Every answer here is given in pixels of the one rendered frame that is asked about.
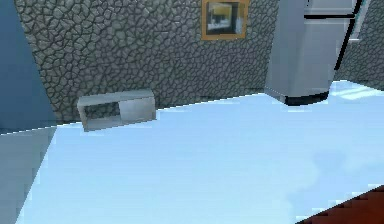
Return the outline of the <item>grey low open cabinet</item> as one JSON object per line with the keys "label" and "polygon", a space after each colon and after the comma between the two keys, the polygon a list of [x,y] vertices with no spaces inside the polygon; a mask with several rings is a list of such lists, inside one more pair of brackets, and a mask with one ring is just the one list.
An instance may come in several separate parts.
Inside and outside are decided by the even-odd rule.
{"label": "grey low open cabinet", "polygon": [[[119,114],[97,119],[87,118],[86,107],[107,103],[117,103]],[[82,96],[77,101],[77,110],[85,132],[156,119],[155,96],[151,89]]]}

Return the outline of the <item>red brown wooden furniture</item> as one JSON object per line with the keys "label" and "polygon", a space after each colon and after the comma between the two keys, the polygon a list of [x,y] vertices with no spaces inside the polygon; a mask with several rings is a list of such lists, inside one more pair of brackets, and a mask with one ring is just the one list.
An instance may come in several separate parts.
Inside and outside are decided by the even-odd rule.
{"label": "red brown wooden furniture", "polygon": [[384,185],[295,224],[384,224]]}

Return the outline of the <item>yellow framed wall picture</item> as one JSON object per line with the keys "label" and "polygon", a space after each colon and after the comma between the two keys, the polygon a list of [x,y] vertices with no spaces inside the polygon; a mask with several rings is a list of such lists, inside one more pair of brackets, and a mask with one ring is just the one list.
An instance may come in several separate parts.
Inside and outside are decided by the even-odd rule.
{"label": "yellow framed wall picture", "polygon": [[201,0],[201,39],[243,39],[249,4],[250,0]]}

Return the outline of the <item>grey fridge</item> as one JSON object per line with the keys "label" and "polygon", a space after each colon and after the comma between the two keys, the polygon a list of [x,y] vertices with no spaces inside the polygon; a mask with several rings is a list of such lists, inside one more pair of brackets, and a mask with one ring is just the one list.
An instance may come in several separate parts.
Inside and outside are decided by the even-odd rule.
{"label": "grey fridge", "polygon": [[287,106],[328,98],[364,0],[279,0],[264,91]]}

